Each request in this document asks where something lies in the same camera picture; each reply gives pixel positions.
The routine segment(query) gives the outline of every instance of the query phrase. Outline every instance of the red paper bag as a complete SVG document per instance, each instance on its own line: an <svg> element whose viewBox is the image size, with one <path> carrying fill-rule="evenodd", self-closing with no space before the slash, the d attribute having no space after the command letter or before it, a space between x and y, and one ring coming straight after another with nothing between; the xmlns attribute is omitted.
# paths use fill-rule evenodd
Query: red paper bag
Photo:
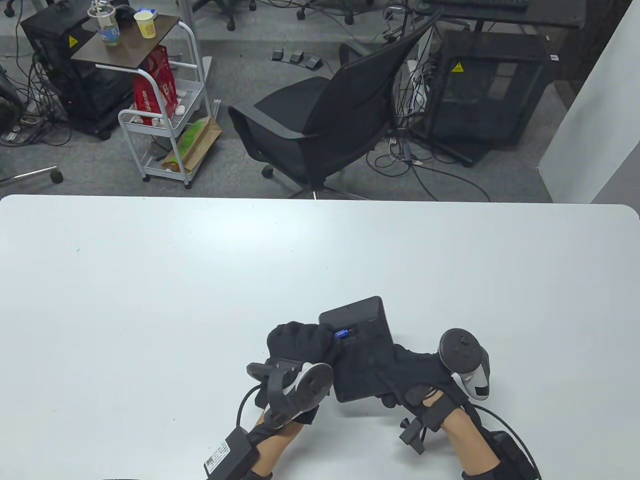
<svg viewBox="0 0 640 480"><path fill-rule="evenodd" d="M178 96L175 93L175 79L173 78L171 66L169 66L166 47L158 45L154 48L142 64L142 69L156 81L162 96L160 101L164 104L166 114L171 118L175 108L178 106ZM133 92L137 110L160 113L160 105L149 80L141 75L136 75ZM147 116L142 117L145 125L152 125L152 120Z"/></svg>

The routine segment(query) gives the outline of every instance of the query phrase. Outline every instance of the plastic cup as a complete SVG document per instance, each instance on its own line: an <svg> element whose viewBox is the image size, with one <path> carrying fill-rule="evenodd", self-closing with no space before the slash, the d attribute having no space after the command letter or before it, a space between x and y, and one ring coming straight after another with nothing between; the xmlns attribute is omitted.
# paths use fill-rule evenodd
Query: plastic cup
<svg viewBox="0 0 640 480"><path fill-rule="evenodd" d="M114 46L120 43L120 28L113 5L100 2L87 10L87 15L98 21L98 35L105 44Z"/></svg>
<svg viewBox="0 0 640 480"><path fill-rule="evenodd" d="M154 24L153 13L143 10L142 12L137 12L133 18L136 23L138 23L138 28L140 28L140 33L143 38L156 37L156 25Z"/></svg>

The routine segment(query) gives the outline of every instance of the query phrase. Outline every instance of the gray carpet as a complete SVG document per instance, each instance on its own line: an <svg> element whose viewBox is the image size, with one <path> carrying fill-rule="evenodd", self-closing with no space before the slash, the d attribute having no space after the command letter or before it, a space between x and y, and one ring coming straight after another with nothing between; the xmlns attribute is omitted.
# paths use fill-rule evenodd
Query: gray carpet
<svg viewBox="0 0 640 480"><path fill-rule="evenodd" d="M53 163L61 168L65 177L60 185L51 184L48 177L14 184L3 188L0 195L46 193L284 198L294 193L298 188L282 175L276 173L273 180L262 178L262 164L246 154L232 128L226 106L243 99L258 100L281 86L314 75L304 68L269 61L272 48L284 46L285 49L303 49L320 55L336 69L339 64L338 42L347 39L347 33L320 14L309 15L307 20L299 22L295 19L294 10L278 10L264 5L260 5L257 12L241 11L235 32L224 29L224 21L214 8L207 8L202 15L207 23L203 26L204 20L198 20L200 38L215 38L202 41L202 52L214 58L209 95L223 101L218 117L223 134L209 152L191 190L184 189L180 182L173 180L153 178L149 183L142 182L124 137L116 130L112 138L105 142L74 132L71 142L64 147L0 147L0 177ZM3 42L6 40L5 45L9 45L9 49L3 51L12 52L11 45L15 43L7 20L11 19L2 19L0 22L0 33L3 34L0 38ZM380 29L380 14L372 12L358 16L353 28L359 38L371 39ZM508 29L510 26L496 28ZM290 34L288 41L282 38L287 36L286 32ZM180 50L176 45L179 44L169 42L174 52ZM22 39L20 46L26 47L25 39ZM10 74L19 76L14 60L0 58L0 61ZM327 67L323 67L319 74L331 75ZM471 169L444 165L434 160L427 165L476 182L489 193L493 201L549 202L550 197L536 167L565 113L562 102L550 87L516 150L492 152ZM50 137L49 141L65 138L66 133L60 132ZM136 139L140 150L146 140L143 136ZM384 153L387 153L387 144L378 145L370 158ZM426 153L420 150L414 153L426 157ZM483 195L467 183L426 170L419 170L419 175L440 200L483 201ZM398 179L388 179L372 171L364 159L334 175L328 180L328 185L377 200L428 200L411 172Z"/></svg>

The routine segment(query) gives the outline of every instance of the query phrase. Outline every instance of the black computer case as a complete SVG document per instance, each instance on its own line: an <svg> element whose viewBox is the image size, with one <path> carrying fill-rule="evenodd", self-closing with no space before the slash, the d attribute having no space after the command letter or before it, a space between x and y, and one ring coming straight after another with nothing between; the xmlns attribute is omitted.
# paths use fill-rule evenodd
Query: black computer case
<svg viewBox="0 0 640 480"><path fill-rule="evenodd" d="M516 145L553 78L537 35L447 31L422 134L453 149Z"/></svg>
<svg viewBox="0 0 640 480"><path fill-rule="evenodd" d="M115 5L129 4L115 0ZM21 22L37 60L46 71L69 123L81 131L108 138L117 113L131 105L133 78L123 72L100 70L71 56L96 35L87 16L91 0L65 0L49 5Z"/></svg>

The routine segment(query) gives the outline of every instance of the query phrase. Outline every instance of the black desk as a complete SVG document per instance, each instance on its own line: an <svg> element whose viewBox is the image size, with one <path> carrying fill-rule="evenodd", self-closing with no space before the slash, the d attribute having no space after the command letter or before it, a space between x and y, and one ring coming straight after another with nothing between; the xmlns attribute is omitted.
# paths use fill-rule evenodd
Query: black desk
<svg viewBox="0 0 640 480"><path fill-rule="evenodd" d="M415 7L415 11L431 15L440 7L445 9L443 18L476 20L476 30L481 30L484 22L578 29L584 26L587 11L586 0L531 0L526 10L449 6L422 1Z"/></svg>

